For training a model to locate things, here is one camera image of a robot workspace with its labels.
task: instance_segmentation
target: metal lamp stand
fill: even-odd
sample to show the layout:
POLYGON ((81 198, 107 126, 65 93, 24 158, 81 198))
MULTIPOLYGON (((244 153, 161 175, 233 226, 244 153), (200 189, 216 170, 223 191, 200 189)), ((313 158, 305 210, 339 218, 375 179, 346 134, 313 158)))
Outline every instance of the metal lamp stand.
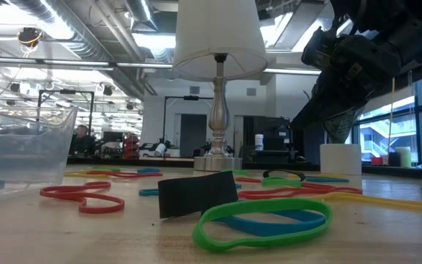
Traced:
POLYGON ((229 127, 229 109, 226 102, 226 78, 224 78, 224 62, 227 54, 216 54, 218 74, 214 79, 214 101, 212 103, 210 122, 212 130, 211 150, 204 157, 196 157, 194 169, 206 172, 219 172, 223 169, 241 169, 242 159, 234 158, 226 152, 224 135, 229 127))

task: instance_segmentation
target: lamp base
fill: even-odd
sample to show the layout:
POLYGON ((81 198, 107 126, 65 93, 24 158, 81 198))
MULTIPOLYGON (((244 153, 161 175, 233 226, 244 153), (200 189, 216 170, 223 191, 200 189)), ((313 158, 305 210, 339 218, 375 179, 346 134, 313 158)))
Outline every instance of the lamp base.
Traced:
POLYGON ((242 169, 242 159, 225 157, 196 157, 194 169, 204 172, 220 172, 224 169, 242 169))

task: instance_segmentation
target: table lamp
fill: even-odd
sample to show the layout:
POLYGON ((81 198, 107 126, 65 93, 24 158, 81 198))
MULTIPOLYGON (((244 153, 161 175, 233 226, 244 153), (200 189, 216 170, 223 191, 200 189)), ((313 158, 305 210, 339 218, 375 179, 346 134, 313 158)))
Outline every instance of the table lamp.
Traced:
POLYGON ((267 67, 255 1, 180 0, 174 71, 181 78, 212 81, 214 101, 209 127, 213 140, 194 168, 202 171, 239 169, 240 158, 226 151, 229 126, 226 82, 262 72, 267 67))

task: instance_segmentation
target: door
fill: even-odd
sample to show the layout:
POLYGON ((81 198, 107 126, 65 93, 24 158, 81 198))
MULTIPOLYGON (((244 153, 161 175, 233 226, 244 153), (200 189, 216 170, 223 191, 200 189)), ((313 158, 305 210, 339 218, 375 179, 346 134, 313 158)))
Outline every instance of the door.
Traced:
POLYGON ((182 114, 180 157, 193 157, 193 150, 206 144, 206 114, 182 114))

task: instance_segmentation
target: black rubber band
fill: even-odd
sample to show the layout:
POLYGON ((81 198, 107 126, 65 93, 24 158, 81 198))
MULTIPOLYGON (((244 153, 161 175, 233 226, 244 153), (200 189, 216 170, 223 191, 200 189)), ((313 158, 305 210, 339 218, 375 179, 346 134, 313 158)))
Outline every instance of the black rubber band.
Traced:
POLYGON ((272 169, 272 170, 263 172, 263 178, 268 178, 271 172, 287 172, 287 173, 291 173, 293 175, 299 176, 300 181, 306 180, 306 176, 302 172, 293 172, 293 171, 288 171, 285 169, 272 169))
POLYGON ((239 199, 232 172, 162 180, 158 190, 162 219, 203 212, 239 199))

